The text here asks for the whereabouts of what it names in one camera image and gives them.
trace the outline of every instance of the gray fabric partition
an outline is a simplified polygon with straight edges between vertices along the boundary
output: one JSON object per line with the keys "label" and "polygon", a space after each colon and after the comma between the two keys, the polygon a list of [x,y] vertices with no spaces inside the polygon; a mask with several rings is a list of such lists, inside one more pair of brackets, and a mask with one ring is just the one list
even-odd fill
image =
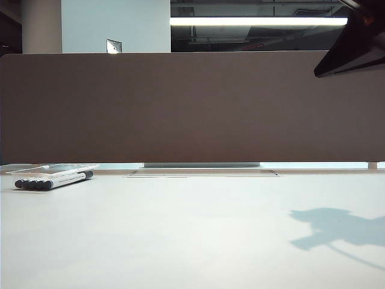
{"label": "gray fabric partition", "polygon": [[6,55],[3,159],[385,160],[385,70],[318,79],[323,55]]}

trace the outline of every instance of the exposed ceiling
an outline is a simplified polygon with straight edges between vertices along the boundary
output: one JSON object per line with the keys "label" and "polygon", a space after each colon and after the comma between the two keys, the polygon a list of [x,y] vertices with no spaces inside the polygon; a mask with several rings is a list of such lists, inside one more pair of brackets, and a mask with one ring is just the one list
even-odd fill
{"label": "exposed ceiling", "polygon": [[[172,17],[345,17],[349,13],[338,0],[171,0]],[[171,50],[328,50],[340,32],[341,27],[179,26],[171,27]]]}
{"label": "exposed ceiling", "polygon": [[0,0],[0,57],[22,52],[20,0]]}

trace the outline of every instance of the fluorescent light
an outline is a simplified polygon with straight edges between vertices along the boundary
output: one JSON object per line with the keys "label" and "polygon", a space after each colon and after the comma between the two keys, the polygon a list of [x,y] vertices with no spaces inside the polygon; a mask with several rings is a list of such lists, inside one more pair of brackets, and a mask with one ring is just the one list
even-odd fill
{"label": "fluorescent light", "polygon": [[326,17],[172,17],[171,26],[344,26],[347,18]]}

